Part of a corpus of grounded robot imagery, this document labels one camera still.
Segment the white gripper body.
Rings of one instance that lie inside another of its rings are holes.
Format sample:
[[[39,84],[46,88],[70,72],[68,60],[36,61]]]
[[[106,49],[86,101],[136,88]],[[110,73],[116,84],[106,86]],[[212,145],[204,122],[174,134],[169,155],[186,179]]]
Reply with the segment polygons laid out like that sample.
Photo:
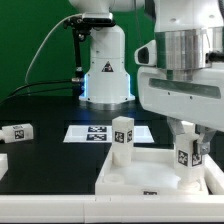
[[[140,67],[137,80],[145,110],[224,132],[224,69],[220,65],[194,70],[191,82],[167,80],[157,68]]]

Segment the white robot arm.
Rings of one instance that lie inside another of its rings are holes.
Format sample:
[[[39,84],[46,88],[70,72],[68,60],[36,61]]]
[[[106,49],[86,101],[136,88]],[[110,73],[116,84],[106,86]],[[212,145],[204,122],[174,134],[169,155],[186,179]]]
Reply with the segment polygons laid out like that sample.
[[[91,65],[80,99],[116,105],[131,99],[124,70],[124,33],[114,11],[142,7],[155,22],[154,39],[135,51],[139,101],[165,115],[175,136],[182,120],[197,125],[194,151],[206,154],[224,132],[224,0],[69,0],[92,31]]]

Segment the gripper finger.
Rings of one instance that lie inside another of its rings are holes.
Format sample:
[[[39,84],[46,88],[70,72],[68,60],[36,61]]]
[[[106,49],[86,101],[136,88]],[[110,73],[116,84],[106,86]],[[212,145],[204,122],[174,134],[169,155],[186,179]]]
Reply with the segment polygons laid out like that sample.
[[[214,137],[216,130],[197,125],[196,126],[196,133],[199,135],[196,146],[197,146],[197,153],[201,155],[206,155],[210,152],[210,142]]]
[[[168,126],[174,136],[181,135],[181,134],[185,133],[181,120],[168,117],[167,123],[168,123]]]

